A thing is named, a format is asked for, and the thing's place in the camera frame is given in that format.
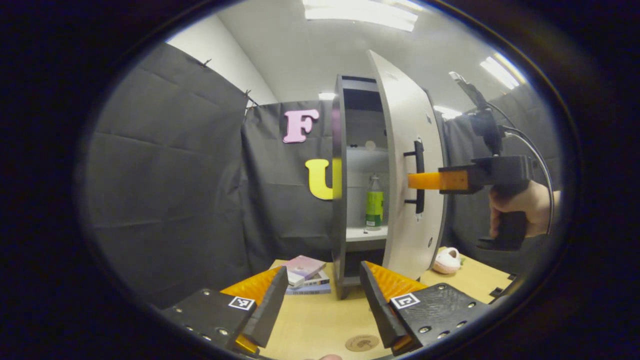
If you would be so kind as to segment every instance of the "table surface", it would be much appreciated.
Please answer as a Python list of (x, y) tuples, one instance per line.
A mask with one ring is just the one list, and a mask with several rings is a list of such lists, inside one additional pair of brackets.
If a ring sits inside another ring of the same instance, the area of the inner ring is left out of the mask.
[[(462, 256), (466, 260), (455, 274), (427, 270), (420, 281), (430, 286), (445, 282), (485, 303), (493, 299), (489, 294), (496, 287), (504, 289), (511, 283), (509, 274)], [(272, 267), (284, 262), (276, 260)], [(327, 263), (324, 271), (331, 278), (332, 292), (285, 295), (269, 343), (260, 349), (260, 354), (278, 360), (320, 359), (327, 354), (339, 355), (343, 360), (370, 360), (390, 355), (391, 350), (381, 343), (364, 352), (346, 348), (347, 340), (353, 336), (373, 335), (379, 339), (378, 328), (362, 288), (357, 286), (346, 299), (338, 300), (333, 264)]]

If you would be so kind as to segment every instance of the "ceiling light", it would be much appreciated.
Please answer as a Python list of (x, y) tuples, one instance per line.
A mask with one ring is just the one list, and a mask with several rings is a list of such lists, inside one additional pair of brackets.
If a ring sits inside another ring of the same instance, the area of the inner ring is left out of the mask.
[(351, 20), (371, 22), (413, 31), (418, 15), (370, 0), (303, 0), (307, 20)]
[(485, 61), (481, 62), (480, 66), (491, 73), (491, 75), (498, 79), (504, 86), (508, 87), (509, 90), (513, 90), (519, 85), (518, 81), (492, 57), (488, 57)]
[(516, 69), (516, 67), (513, 66), (513, 64), (509, 60), (507, 60), (504, 56), (498, 53), (495, 53), (495, 58), (498, 59), (498, 61), (501, 62), (504, 66), (506, 66), (507, 69), (509, 69), (509, 71), (511, 71), (511, 73), (515, 75), (515, 77), (518, 78), (518, 80), (520, 80), (521, 84), (526, 83), (524, 76), (522, 76), (520, 71), (518, 71), (518, 69)]
[(438, 105), (434, 105), (433, 109), (435, 111), (439, 111), (442, 113), (442, 117), (449, 120), (449, 119), (453, 119), (454, 117), (459, 117), (460, 115), (462, 115), (462, 113), (460, 111), (456, 111), (456, 110), (451, 110), (449, 108), (444, 108), (442, 106), (438, 106)]
[(332, 92), (321, 92), (320, 94), (318, 94), (318, 97), (320, 98), (320, 100), (333, 100), (335, 94)]

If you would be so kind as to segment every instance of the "human hand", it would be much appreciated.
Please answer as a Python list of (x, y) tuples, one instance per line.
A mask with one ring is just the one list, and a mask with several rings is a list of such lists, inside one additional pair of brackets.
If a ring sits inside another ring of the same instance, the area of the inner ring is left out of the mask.
[(535, 181), (529, 181), (527, 189), (511, 198), (503, 199), (495, 189), (489, 191), (489, 206), (491, 207), (491, 228), (489, 235), (498, 236), (500, 214), (512, 211), (524, 211), (527, 216), (527, 232), (525, 237), (546, 234), (549, 225), (550, 199), (548, 188)]

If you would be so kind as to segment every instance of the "yellow letter u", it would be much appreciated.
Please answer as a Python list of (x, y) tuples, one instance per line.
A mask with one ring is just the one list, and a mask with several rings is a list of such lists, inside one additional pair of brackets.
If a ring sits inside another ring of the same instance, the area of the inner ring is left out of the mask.
[(329, 161), (325, 159), (311, 159), (305, 163), (309, 169), (309, 190), (318, 199), (332, 200), (333, 190), (327, 187), (325, 182), (325, 169)]

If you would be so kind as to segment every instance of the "black curtain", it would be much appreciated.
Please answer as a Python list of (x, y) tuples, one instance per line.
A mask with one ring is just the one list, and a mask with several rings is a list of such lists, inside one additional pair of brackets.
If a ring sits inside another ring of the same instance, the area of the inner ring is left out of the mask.
[[(301, 143), (284, 143), (291, 110), (319, 112)], [(267, 269), (274, 259), (306, 255), (332, 261), (330, 229), (332, 203), (309, 190), (311, 159), (329, 161), (325, 181), (331, 187), (331, 101), (301, 101), (251, 108), (242, 126), (242, 204), (244, 234), (253, 272)]]
[[(543, 101), (531, 87), (522, 85), (490, 102), (534, 142), (549, 167), (553, 189), (560, 190), (563, 185), (561, 148), (554, 119)], [(493, 113), (499, 124), (512, 126), (499, 112)], [(446, 121), (444, 125), (450, 166), (466, 165), (473, 158), (491, 156), (483, 139), (474, 134), (470, 122), (464, 117)], [(529, 148), (516, 138), (503, 139), (503, 146), (506, 155), (534, 157)], [(534, 180), (547, 185), (540, 168), (534, 170)], [(477, 248), (477, 239), (489, 233), (489, 189), (487, 186), (473, 195), (452, 196), (451, 228), (447, 232), (446, 244), (487, 265), (510, 274), (520, 274), (533, 266), (540, 256), (547, 256), (548, 236), (526, 238), (522, 248), (516, 252)]]
[(122, 280), (170, 306), (251, 275), (239, 198), (242, 91), (158, 45), (124, 76), (88, 146), (88, 219)]

